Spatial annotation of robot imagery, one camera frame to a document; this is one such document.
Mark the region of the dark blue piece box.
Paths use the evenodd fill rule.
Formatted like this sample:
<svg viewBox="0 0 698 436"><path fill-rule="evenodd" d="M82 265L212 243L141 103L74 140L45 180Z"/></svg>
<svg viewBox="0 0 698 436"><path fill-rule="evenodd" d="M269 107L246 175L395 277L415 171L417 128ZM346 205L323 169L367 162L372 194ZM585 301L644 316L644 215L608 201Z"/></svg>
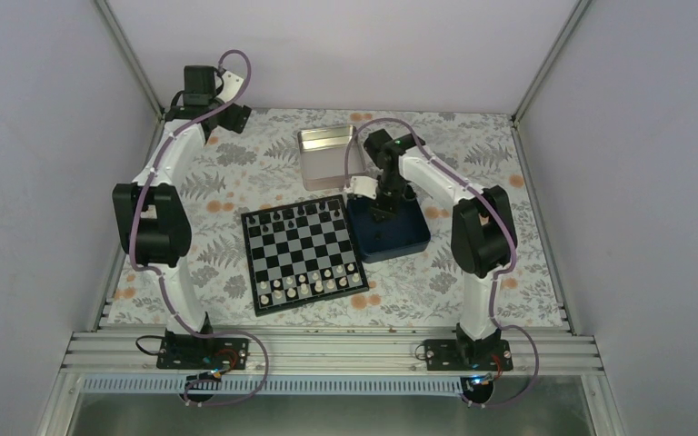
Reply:
<svg viewBox="0 0 698 436"><path fill-rule="evenodd" d="M371 200L357 197L348 201L347 216L364 263L379 263L424 251L431 232L418 200L405 200L398 214L377 222L371 215Z"/></svg>

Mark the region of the black grey chess board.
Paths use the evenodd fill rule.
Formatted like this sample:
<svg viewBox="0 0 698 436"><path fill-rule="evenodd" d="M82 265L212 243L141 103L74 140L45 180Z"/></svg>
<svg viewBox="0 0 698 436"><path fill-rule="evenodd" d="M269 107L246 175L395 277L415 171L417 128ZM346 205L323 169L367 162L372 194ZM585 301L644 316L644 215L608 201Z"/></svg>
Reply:
<svg viewBox="0 0 698 436"><path fill-rule="evenodd" d="M326 212L320 211L320 202L327 202ZM316 206L317 213L308 214L306 206L312 203ZM297 214L297 208L301 205L305 209L304 216ZM340 209L338 218L331 214L336 208ZM273 221L274 212L280 213L280 221ZM255 218L255 226L248 225L249 217ZM287 228L289 221L294 221L295 228ZM256 316L284 312L309 303L369 290L369 281L343 196L332 195L243 213L241 224ZM263 225L269 226L269 234L262 234ZM358 283L352 281L355 273L359 273L361 277ZM347 279L345 287L339 285L342 277ZM329 280L334 280L335 288L332 290L326 287ZM316 282L323 284L322 293L314 290ZM309 285L308 296L300 292L303 283ZM296 289L296 299L287 300L285 293L289 288ZM273 292L277 290L284 294L284 299L280 302L273 297ZM260 303L261 295L269 297L268 305Z"/></svg>

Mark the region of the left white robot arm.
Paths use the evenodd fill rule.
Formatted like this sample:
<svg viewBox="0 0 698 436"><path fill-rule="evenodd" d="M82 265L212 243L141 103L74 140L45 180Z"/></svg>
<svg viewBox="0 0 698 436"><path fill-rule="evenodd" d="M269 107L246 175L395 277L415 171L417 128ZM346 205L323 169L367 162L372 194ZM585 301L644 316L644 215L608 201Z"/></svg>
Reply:
<svg viewBox="0 0 698 436"><path fill-rule="evenodd" d="M182 341L180 354L195 368L214 360L217 345L188 272L192 229L180 187L216 127L238 134L244 130L251 109L236 99L246 86L243 77L220 66L185 67L184 88L165 113L152 156L131 182L117 184L112 192L121 246L133 269L159 284L169 313L165 339Z"/></svg>

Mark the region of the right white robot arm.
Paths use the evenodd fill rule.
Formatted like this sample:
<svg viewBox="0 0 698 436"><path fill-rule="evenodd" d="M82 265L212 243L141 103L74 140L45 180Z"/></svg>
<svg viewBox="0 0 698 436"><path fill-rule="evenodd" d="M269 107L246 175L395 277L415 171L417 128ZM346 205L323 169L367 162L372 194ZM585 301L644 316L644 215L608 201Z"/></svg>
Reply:
<svg viewBox="0 0 698 436"><path fill-rule="evenodd" d="M464 309L456 326L455 355L468 370L488 362L501 340L495 318L497 280L517 263L517 236L507 192L484 188L439 159L415 133L393 138L384 129L368 135L364 150L379 169L376 178L356 176L353 194L369 201L377 223L399 221L418 186L449 210L450 250L464 274Z"/></svg>

